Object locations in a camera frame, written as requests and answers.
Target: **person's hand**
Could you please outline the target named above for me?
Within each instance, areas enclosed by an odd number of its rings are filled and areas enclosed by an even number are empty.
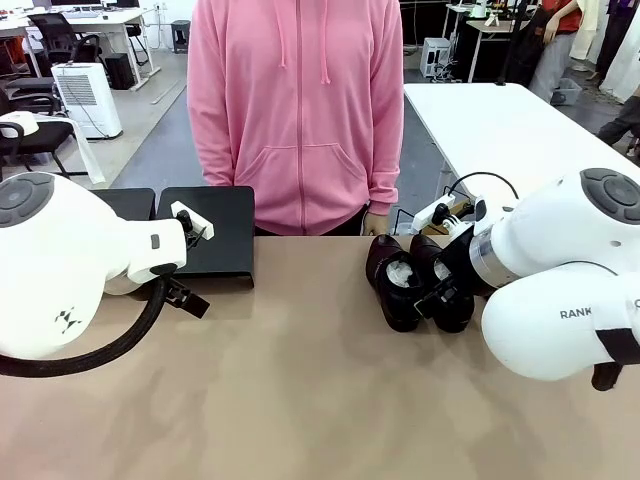
[[[547,23],[547,28],[544,30],[544,44],[549,45],[558,33],[558,27],[560,26],[560,19],[555,15],[551,17],[551,20]]]
[[[364,232],[365,237],[373,235],[384,235],[389,232],[389,217],[386,215],[376,215],[374,213],[367,213],[364,217]]]

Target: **beige tabletop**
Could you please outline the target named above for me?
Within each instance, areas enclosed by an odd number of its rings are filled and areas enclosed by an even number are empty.
[[[510,373],[477,323],[394,333],[365,280],[369,244],[259,239],[256,289],[200,283],[203,320],[167,307],[99,370],[0,378],[1,478],[638,478],[640,368],[603,394],[589,372]],[[65,353],[104,345],[141,308],[106,299]]]

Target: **white desk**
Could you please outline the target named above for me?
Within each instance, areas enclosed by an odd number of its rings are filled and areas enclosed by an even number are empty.
[[[147,39],[147,31],[144,23],[144,14],[150,10],[144,10],[142,8],[132,8],[114,12],[104,12],[98,17],[94,18],[68,18],[67,21],[73,26],[73,30],[77,33],[108,33],[116,34],[118,41],[117,50],[126,50],[129,56],[129,63],[133,69],[136,85],[131,90],[135,91],[144,86],[149,81],[149,78],[158,73],[161,69],[153,64],[153,56],[151,49],[149,48],[149,42]],[[144,39],[144,46],[149,55],[150,72],[145,76],[140,72],[140,67],[136,62],[133,48],[129,42],[129,36],[127,35],[127,25],[138,24],[142,30],[142,36]],[[27,38],[27,50],[31,55],[36,70],[38,62],[35,61],[35,55],[33,55],[33,48],[31,46],[31,40],[27,34],[27,27],[30,26],[28,18],[12,19],[6,21],[0,21],[0,36],[24,36]]]
[[[591,167],[617,170],[640,182],[640,169],[520,85],[493,83],[405,85],[405,94],[444,157],[436,198],[479,170],[502,175],[520,197],[562,175]],[[500,180],[465,180],[471,196],[511,200]]]

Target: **person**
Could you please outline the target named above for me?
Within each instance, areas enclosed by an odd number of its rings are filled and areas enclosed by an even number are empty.
[[[569,66],[569,54],[580,29],[582,12],[578,0],[542,0],[542,8],[552,16],[546,25],[545,49],[533,74],[529,90],[547,103]]]
[[[387,233],[397,202],[398,0],[198,0],[188,108],[212,186],[253,188],[256,233]]]
[[[620,45],[622,45],[622,41],[631,26],[635,9],[634,0],[609,1],[609,6],[607,7],[607,13],[609,14],[607,29],[605,30],[602,47],[598,54],[596,71],[589,77],[589,80],[602,83],[607,77],[609,67],[611,67],[613,59],[618,53]]]
[[[629,131],[640,137],[640,86],[624,102],[620,114],[600,129],[598,138],[607,145],[613,145]]]

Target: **floor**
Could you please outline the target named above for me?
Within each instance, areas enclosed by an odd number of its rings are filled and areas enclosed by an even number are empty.
[[[590,86],[586,81],[587,73],[568,71],[567,75],[585,90],[576,105],[560,107],[560,110],[587,130],[597,132],[615,117],[620,106]],[[405,70],[405,82],[423,81],[418,70]],[[433,200],[443,160],[412,107],[408,102],[405,106],[401,174],[397,184],[399,202],[392,212],[393,222],[399,209],[415,213]],[[205,182],[191,140],[186,92],[183,92],[113,182],[112,188],[150,187],[160,193],[168,186],[197,185],[205,185]],[[401,215],[400,222],[403,219],[408,220]]]
[[[112,90],[118,116],[124,133],[112,140],[91,142],[106,178],[105,183],[92,185],[87,177],[74,177],[85,188],[109,188],[129,163],[143,142],[157,141],[154,127],[170,109],[186,86],[187,56],[174,55],[169,51],[153,53],[154,62],[162,68],[137,92]],[[58,151],[65,168],[69,171],[85,170],[75,141],[70,140]],[[54,165],[36,167],[35,170],[57,171]],[[24,171],[23,167],[3,168],[6,177]]]

